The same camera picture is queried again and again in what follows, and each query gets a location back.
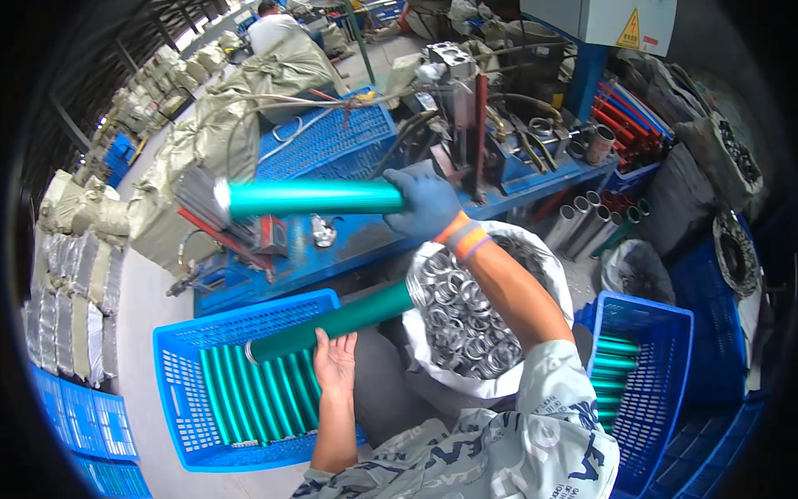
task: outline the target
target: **green aluminum tube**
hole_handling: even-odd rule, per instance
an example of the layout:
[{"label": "green aluminum tube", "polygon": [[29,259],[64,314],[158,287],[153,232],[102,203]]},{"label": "green aluminum tube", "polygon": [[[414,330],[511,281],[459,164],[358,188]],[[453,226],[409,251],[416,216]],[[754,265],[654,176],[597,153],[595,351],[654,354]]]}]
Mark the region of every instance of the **green aluminum tube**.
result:
[{"label": "green aluminum tube", "polygon": [[604,369],[594,365],[591,371],[591,382],[593,382],[593,378],[610,379],[626,383],[626,372],[617,369]]},{"label": "green aluminum tube", "polygon": [[210,355],[207,350],[200,350],[199,356],[199,368],[203,372],[205,391],[207,391],[207,398],[211,403],[216,429],[219,431],[219,438],[222,439],[222,443],[227,445],[232,443],[232,440],[230,439],[230,433],[227,431],[227,423],[222,417],[222,406],[219,403],[219,395],[216,393],[216,386],[213,381]]},{"label": "green aluminum tube", "polygon": [[618,357],[617,355],[596,354],[593,359],[593,367],[601,369],[615,369],[621,372],[634,370],[638,364],[633,358]]},{"label": "green aluminum tube", "polygon": [[247,343],[248,357],[256,363],[286,357],[293,352],[312,348],[316,344],[317,327],[324,329],[330,339],[334,339],[381,323],[412,308],[413,301],[405,281],[401,281],[279,333],[250,340]]},{"label": "green aluminum tube", "polygon": [[233,397],[233,404],[238,411],[239,418],[241,419],[241,429],[244,434],[245,442],[255,440],[255,430],[252,428],[250,415],[247,411],[247,404],[244,402],[244,394],[239,382],[239,376],[235,372],[235,353],[233,347],[225,345],[222,347],[222,362],[224,364],[224,371],[227,374],[227,381],[230,383],[230,392]]},{"label": "green aluminum tube", "polygon": [[252,379],[255,380],[255,393],[258,395],[261,411],[266,417],[266,426],[269,430],[269,440],[280,440],[287,437],[288,435],[284,434],[277,424],[277,414],[275,414],[271,400],[269,400],[268,390],[266,388],[266,380],[263,379],[263,371],[259,366],[256,366],[252,362],[247,362],[247,367],[250,370]]},{"label": "green aluminum tube", "polygon": [[593,385],[593,390],[596,390],[597,394],[617,394],[626,387],[624,382],[610,379],[591,379],[591,385]]},{"label": "green aluminum tube", "polygon": [[307,383],[305,383],[305,377],[302,376],[302,369],[299,367],[299,360],[296,354],[288,356],[288,367],[291,372],[291,379],[294,381],[294,386],[296,386],[296,390],[299,392],[299,402],[304,409],[302,413],[306,418],[306,426],[309,427],[309,430],[316,430],[318,428],[318,417],[316,416],[313,402],[310,400],[310,390]]},{"label": "green aluminum tube", "polygon": [[596,403],[599,407],[617,407],[621,405],[621,394],[597,395]]},{"label": "green aluminum tube", "polygon": [[211,372],[213,378],[219,385],[219,397],[222,399],[222,407],[224,409],[223,417],[226,419],[230,427],[230,435],[234,443],[244,442],[244,435],[241,431],[239,421],[235,416],[235,409],[233,406],[233,397],[230,387],[227,385],[227,374],[224,371],[224,361],[222,360],[222,347],[213,347],[211,349]]},{"label": "green aluminum tube", "polygon": [[235,367],[241,376],[241,384],[243,385],[244,395],[247,398],[249,405],[249,414],[252,415],[252,421],[255,423],[255,434],[258,436],[260,442],[269,442],[269,433],[266,431],[266,422],[263,420],[263,412],[258,409],[258,396],[255,393],[255,384],[252,380],[247,357],[244,355],[244,349],[240,345],[235,347]]},{"label": "green aluminum tube", "polygon": [[322,397],[322,388],[318,385],[318,380],[316,379],[316,371],[313,368],[313,355],[310,353],[310,349],[302,350],[302,364],[305,367],[305,374],[310,380],[310,386],[313,388],[314,405],[318,410],[318,400]]},{"label": "green aluminum tube", "polygon": [[600,354],[625,355],[626,357],[640,355],[640,347],[630,341],[613,341],[601,338],[598,340],[596,351]]},{"label": "green aluminum tube", "polygon": [[[281,180],[229,186],[233,220],[303,213],[395,213],[405,210],[399,191],[366,180]],[[222,206],[227,204],[219,200]]]},{"label": "green aluminum tube", "polygon": [[288,417],[288,412],[286,411],[286,404],[283,401],[282,395],[280,394],[280,389],[277,386],[277,374],[275,373],[274,367],[271,365],[271,362],[264,362],[261,367],[263,369],[263,376],[266,378],[266,386],[269,389],[269,397],[275,406],[277,421],[280,423],[282,432],[287,437],[296,435],[298,432],[294,431],[293,426],[291,426],[291,420]]},{"label": "green aluminum tube", "polygon": [[297,404],[296,395],[291,387],[290,374],[288,374],[286,362],[281,358],[277,358],[275,359],[275,366],[277,367],[277,376],[282,387],[282,394],[285,395],[285,400],[288,402],[289,415],[297,424],[299,433],[306,433],[310,428],[305,426],[305,422],[302,420],[302,413],[299,412],[299,404]]}]

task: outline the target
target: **warning sign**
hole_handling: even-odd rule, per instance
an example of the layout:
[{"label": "warning sign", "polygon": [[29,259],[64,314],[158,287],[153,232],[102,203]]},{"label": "warning sign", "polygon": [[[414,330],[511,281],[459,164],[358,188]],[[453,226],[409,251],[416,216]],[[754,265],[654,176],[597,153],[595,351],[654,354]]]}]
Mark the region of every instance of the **warning sign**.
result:
[{"label": "warning sign", "polygon": [[627,49],[640,50],[640,22],[637,9],[632,13],[632,17],[629,18],[626,28],[623,29],[615,45]]}]

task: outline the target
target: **silver pipe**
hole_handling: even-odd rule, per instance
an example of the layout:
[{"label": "silver pipe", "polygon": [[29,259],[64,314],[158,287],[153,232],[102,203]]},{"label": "silver pipe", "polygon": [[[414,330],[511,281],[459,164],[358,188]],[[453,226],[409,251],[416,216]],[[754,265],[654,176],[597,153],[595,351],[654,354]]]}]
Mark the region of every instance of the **silver pipe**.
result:
[{"label": "silver pipe", "polygon": [[596,251],[599,246],[604,244],[610,237],[612,237],[615,231],[621,227],[622,223],[623,217],[619,213],[612,212],[610,214],[610,220],[602,225],[602,227],[598,230],[598,232],[595,233],[591,240],[587,241],[585,247],[576,254],[576,259],[581,260],[592,255],[593,251]]},{"label": "silver pipe", "polygon": [[558,249],[567,245],[568,241],[571,240],[576,229],[579,228],[579,225],[585,220],[587,214],[591,211],[592,207],[591,204],[587,202],[585,196],[576,196],[574,198],[574,219],[568,224],[567,231],[563,234],[563,240],[561,240],[558,244]]},{"label": "silver pipe", "polygon": [[554,227],[549,231],[548,236],[543,242],[550,250],[554,251],[560,244],[563,243],[565,237],[571,232],[571,225],[574,222],[576,212],[572,206],[564,204],[559,207],[559,216]]},{"label": "silver pipe", "polygon": [[593,239],[596,232],[610,219],[610,210],[606,206],[599,206],[595,210],[590,210],[587,217],[576,229],[576,233],[571,238],[564,255],[570,261],[575,261],[576,255],[582,248]]},{"label": "silver pipe", "polygon": [[593,208],[601,206],[601,196],[599,196],[596,191],[585,192],[585,199],[587,199],[587,202],[590,203]]}]

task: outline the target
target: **blue plastic crate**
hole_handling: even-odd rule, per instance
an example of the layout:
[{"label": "blue plastic crate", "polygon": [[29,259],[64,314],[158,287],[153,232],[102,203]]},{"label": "blue plastic crate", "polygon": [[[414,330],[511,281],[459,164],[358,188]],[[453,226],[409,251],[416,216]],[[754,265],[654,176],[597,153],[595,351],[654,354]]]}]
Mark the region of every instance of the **blue plastic crate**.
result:
[{"label": "blue plastic crate", "polygon": [[133,443],[128,413],[124,409],[124,399],[116,395],[92,390],[94,410],[100,424],[105,450],[112,459],[137,460],[139,454]]},{"label": "blue plastic crate", "polygon": [[680,499],[706,499],[712,497],[725,473],[734,466],[745,443],[757,428],[764,401],[747,402],[738,411],[729,430],[709,455],[703,466],[676,494]]},{"label": "blue plastic crate", "polygon": [[75,450],[87,456],[107,457],[105,440],[94,410],[92,391],[63,379],[60,381],[61,397]]},{"label": "blue plastic crate", "polygon": [[[370,91],[360,89],[345,97]],[[324,113],[316,108],[301,115],[302,123]],[[346,118],[343,109],[313,123],[288,146],[258,164],[256,180],[293,178],[363,180],[379,164],[396,140],[397,129],[388,109],[374,105],[352,109]],[[261,137],[259,157],[277,148],[299,128],[294,119]]]},{"label": "blue plastic crate", "polygon": [[117,466],[111,461],[73,456],[83,476],[102,497],[130,497]]},{"label": "blue plastic crate", "polygon": [[741,406],[691,410],[668,444],[644,497],[675,497],[694,477],[732,427]]},{"label": "blue plastic crate", "polygon": [[[268,446],[223,445],[207,399],[200,350],[241,345],[338,307],[335,292],[322,289],[153,331],[160,398],[185,469],[204,473],[257,471],[310,460],[315,434],[286,438]],[[358,443],[362,442],[358,433]]]},{"label": "blue plastic crate", "polygon": [[661,163],[653,163],[642,168],[638,168],[633,172],[620,173],[618,169],[614,169],[612,173],[607,176],[601,186],[596,189],[597,192],[611,191],[616,194],[623,192],[628,196],[640,197],[646,191],[654,175],[659,170]]},{"label": "blue plastic crate", "polygon": [[31,366],[30,369],[34,378],[34,385],[53,430],[55,430],[55,433],[65,446],[75,450],[64,401],[61,398],[61,380],[36,366]]},{"label": "blue plastic crate", "polygon": [[148,499],[152,497],[149,487],[147,487],[147,482],[144,481],[144,475],[141,474],[138,466],[129,462],[117,462],[116,465],[124,486],[125,497],[130,499]]},{"label": "blue plastic crate", "polygon": [[732,288],[723,280],[708,238],[668,269],[676,304],[693,311],[693,361],[687,402],[742,402],[747,372],[745,334]]},{"label": "blue plastic crate", "polygon": [[[612,497],[640,497],[649,486],[676,426],[693,344],[693,314],[647,299],[602,291],[576,313],[575,322],[593,331],[628,335],[640,345],[638,367],[612,426],[621,465]],[[597,341],[587,365],[593,369]]]}]

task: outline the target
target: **factory floor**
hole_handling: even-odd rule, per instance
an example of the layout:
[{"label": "factory floor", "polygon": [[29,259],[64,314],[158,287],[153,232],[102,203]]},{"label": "factory floor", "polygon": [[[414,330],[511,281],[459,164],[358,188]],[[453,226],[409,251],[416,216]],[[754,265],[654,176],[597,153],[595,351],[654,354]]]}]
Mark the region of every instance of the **factory floor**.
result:
[{"label": "factory floor", "polygon": [[[399,36],[368,45],[377,88],[384,88],[395,57],[415,53],[425,44],[420,38]],[[357,89],[368,85],[369,78],[356,44],[353,50],[356,54],[339,62],[337,67],[340,73],[349,74],[345,83],[351,89]],[[232,68],[228,67],[226,71],[232,71]],[[196,94],[199,96],[202,91],[200,89]],[[183,116],[189,116],[189,113],[187,111]],[[130,199],[132,185],[152,164],[167,130],[168,127],[164,127],[150,138],[139,159],[122,180],[117,190],[123,200]],[[571,283],[574,309],[578,310],[595,297],[593,290],[597,282],[597,263],[594,260],[580,265],[566,262],[565,267]],[[289,497],[302,482],[307,463],[250,473],[189,473],[180,464],[164,420],[152,349],[153,329],[193,319],[191,290],[177,298],[165,295],[174,280],[167,271],[136,251],[128,249],[126,252],[117,320],[120,375],[114,380],[112,390],[124,397],[140,455],[140,468],[152,495],[169,499]],[[361,457],[368,456],[369,449],[361,448]]]}]

